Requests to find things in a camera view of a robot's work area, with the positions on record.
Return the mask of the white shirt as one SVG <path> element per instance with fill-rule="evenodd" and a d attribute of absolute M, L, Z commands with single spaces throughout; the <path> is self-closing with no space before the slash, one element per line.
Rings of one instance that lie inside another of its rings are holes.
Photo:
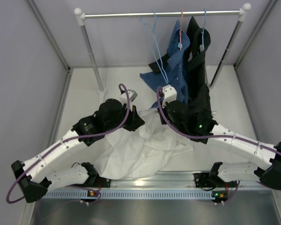
<path fill-rule="evenodd" d="M 123 128 L 92 145 L 91 164 L 107 179 L 145 178 L 163 169 L 175 156 L 193 151 L 193 142 L 161 124 L 157 109 L 140 112 L 145 124 Z"/>

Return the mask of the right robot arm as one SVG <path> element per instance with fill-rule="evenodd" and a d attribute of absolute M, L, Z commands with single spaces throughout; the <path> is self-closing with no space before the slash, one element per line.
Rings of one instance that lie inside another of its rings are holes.
<path fill-rule="evenodd" d="M 281 142 L 266 144 L 237 134 L 216 122 L 208 110 L 194 112 L 175 100 L 158 102 L 163 123 L 194 142 L 191 162 L 209 171 L 209 182 L 257 181 L 281 190 Z"/>

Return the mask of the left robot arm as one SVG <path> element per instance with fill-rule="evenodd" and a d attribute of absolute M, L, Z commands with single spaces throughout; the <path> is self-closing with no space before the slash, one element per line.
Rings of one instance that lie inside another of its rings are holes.
<path fill-rule="evenodd" d="M 144 123 L 131 98 L 107 99 L 93 115 L 81 118 L 51 147 L 29 160 L 13 162 L 11 169 L 16 178 L 13 186 L 19 186 L 27 203 L 36 202 L 47 192 L 61 187 L 91 187 L 98 177 L 91 163 L 60 171 L 54 167 L 112 131 L 119 128 L 135 131 Z"/>

